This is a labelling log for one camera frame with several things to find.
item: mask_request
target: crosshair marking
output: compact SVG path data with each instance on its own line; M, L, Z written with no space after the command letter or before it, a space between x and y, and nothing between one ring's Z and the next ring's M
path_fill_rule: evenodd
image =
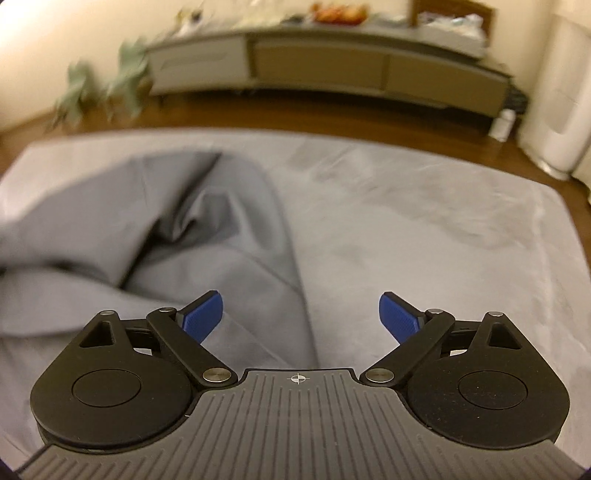
M301 384L302 382L308 380L308 377L304 377L303 375L300 375L300 373L298 372L297 375L294 375L293 377L290 378L290 380L293 383L297 383L298 385Z

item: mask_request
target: orange object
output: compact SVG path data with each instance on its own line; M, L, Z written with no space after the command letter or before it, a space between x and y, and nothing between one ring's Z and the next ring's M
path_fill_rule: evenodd
M369 7L367 5L333 5L322 7L317 2L310 7L314 13L314 20L319 23L333 25L359 25L367 20Z

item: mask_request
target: wooden floor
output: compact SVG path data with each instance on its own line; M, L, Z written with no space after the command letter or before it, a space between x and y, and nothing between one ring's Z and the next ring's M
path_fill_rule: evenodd
M591 207L585 186L544 174L514 139L500 144L487 137L490 123L477 115L347 95L219 92L169 96L163 105L150 100L137 120L120 118L109 124L102 111L93 110L75 131L60 128L44 134L47 118L43 118L6 132L0 139L0 171L31 141L110 129L244 127L359 138L461 158L551 186L569 207L591 264Z

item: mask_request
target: white wall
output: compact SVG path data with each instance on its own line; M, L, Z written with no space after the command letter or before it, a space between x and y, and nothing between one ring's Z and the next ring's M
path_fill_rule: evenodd
M206 0L221 16L234 1ZM488 0L498 8L491 53L531 90L554 0ZM285 0L306 8L311 0ZM407 0L369 0L374 10L405 13ZM68 64L91 61L99 82L116 73L121 42L153 37L199 0L4 0L0 4L0 129L48 109L65 89Z

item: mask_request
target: small white bottle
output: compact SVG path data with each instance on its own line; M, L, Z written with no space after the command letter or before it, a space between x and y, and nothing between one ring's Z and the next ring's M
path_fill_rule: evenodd
M506 142L509 138L509 134L513 129L515 123L515 112L505 108L501 111L499 116L495 118L492 123L491 131L488 132L488 136L498 140L499 142Z

